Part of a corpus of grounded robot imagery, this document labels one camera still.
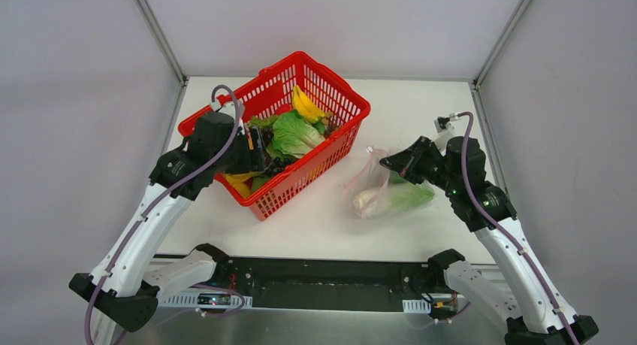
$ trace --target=plastic bag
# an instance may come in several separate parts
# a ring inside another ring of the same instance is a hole
[[[368,147],[367,164],[345,187],[343,200],[362,219],[375,219],[404,213],[430,202],[434,191],[429,183],[407,182],[396,172],[380,165],[385,150]]]

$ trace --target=gray wall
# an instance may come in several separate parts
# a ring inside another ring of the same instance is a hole
[[[0,0],[0,343],[83,342],[177,90],[133,0]]]
[[[304,50],[349,77],[473,79],[519,0],[149,0],[188,75]]]
[[[635,343],[637,0],[535,0],[483,85],[513,200],[593,343]]]

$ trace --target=red plastic basket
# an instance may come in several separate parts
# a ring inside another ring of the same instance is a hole
[[[291,104],[292,89],[297,84],[323,111],[334,113],[333,120],[341,127],[248,198],[239,195],[223,176],[215,177],[239,204],[250,207],[261,221],[349,153],[363,118],[370,113],[370,103],[354,92],[344,79],[299,51],[261,69],[255,79],[235,90],[237,98],[246,106],[243,120],[252,116],[265,118],[274,114],[278,107]],[[221,95],[218,100],[224,104],[231,99],[229,95]],[[182,121],[180,134],[192,135],[197,118],[210,110],[210,106],[206,106]]]

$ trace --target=yellow banana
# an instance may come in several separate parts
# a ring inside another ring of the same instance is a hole
[[[319,119],[325,117],[325,112],[318,108],[314,102],[300,89],[298,85],[294,86],[294,92],[298,93],[298,96],[303,103],[303,106],[310,112],[317,116]]]
[[[320,119],[318,116],[316,116],[314,113],[310,112],[304,105],[303,105],[303,101],[300,99],[298,93],[300,91],[297,91],[296,88],[298,86],[296,86],[294,88],[294,90],[292,91],[292,107],[298,111],[298,113],[303,116],[304,119],[307,120],[307,122],[309,123],[317,123]]]

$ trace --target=tabletop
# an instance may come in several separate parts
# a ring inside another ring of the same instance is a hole
[[[208,105],[217,84],[238,88],[247,77],[191,77],[177,123]],[[473,263],[493,259],[465,224],[453,213],[448,199],[436,189],[428,206],[390,219],[361,219],[342,201],[345,185],[369,158],[367,146],[402,150],[420,135],[436,137],[433,121],[475,106],[469,84],[416,80],[347,80],[371,104],[352,151],[298,193],[265,221],[240,206],[224,186],[213,183],[177,220],[158,253],[187,254],[210,243],[231,256],[296,259],[424,262],[436,253],[455,248]],[[461,135],[467,119],[454,123]],[[171,130],[169,149],[182,136]],[[479,123],[471,137],[484,149]],[[487,162],[487,179],[493,181]]]

